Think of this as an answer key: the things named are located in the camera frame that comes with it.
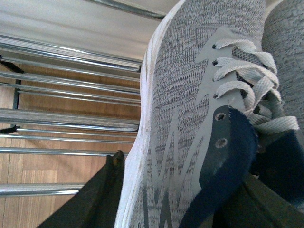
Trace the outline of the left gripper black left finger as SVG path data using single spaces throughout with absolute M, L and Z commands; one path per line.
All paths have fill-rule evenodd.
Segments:
M 40 228 L 113 228 L 124 178 L 124 154 L 118 150 L 67 203 Z

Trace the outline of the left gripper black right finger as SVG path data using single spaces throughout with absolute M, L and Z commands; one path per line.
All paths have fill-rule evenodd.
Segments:
M 248 173 L 201 177 L 203 228 L 302 228 L 304 215 Z

